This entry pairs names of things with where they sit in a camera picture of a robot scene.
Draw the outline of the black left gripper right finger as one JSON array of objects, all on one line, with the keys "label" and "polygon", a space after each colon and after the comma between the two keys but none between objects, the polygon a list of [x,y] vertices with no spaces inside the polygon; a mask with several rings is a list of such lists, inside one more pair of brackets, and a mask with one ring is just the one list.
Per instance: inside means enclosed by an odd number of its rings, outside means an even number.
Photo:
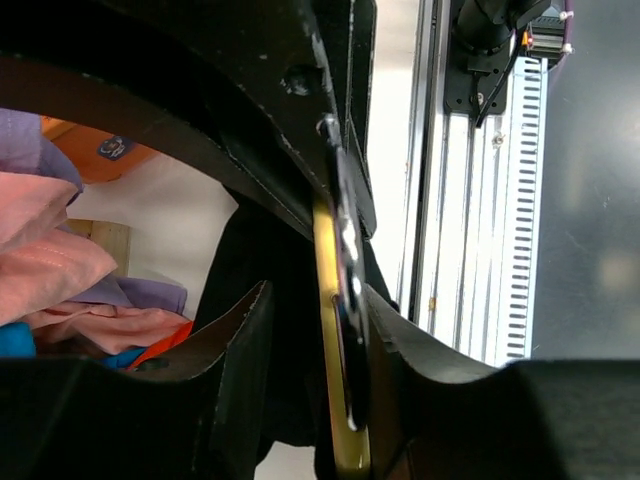
[{"label": "black left gripper right finger", "polygon": [[517,361],[496,369],[366,293],[377,479],[635,479],[635,360]]}]

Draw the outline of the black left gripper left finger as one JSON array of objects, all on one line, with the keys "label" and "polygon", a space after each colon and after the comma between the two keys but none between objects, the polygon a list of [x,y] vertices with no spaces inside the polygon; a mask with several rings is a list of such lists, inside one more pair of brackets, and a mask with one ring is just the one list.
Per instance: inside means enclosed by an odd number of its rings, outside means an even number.
[{"label": "black left gripper left finger", "polygon": [[250,479],[273,317],[261,282],[132,372],[82,357],[1,364],[5,479]]}]

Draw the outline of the yellow hanger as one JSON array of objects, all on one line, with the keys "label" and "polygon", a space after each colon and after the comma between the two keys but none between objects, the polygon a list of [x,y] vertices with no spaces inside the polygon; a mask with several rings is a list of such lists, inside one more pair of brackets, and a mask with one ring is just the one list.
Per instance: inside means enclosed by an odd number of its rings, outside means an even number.
[{"label": "yellow hanger", "polygon": [[340,479],[368,479],[371,467],[368,431],[353,431],[347,422],[339,326],[334,305],[334,297],[339,291],[339,281],[333,220],[329,207],[321,199],[316,199],[313,205],[313,234],[336,473]]}]

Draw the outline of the black t shirt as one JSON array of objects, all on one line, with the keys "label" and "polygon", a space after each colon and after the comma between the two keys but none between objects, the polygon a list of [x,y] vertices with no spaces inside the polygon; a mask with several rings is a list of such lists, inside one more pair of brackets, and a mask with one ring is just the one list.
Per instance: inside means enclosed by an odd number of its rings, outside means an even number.
[{"label": "black t shirt", "polygon": [[309,446],[324,419],[311,310],[311,203],[327,196],[321,119],[337,117],[362,234],[377,220],[366,159],[372,1],[5,1],[1,104],[170,155],[254,210],[274,260],[276,349],[264,436]]}]

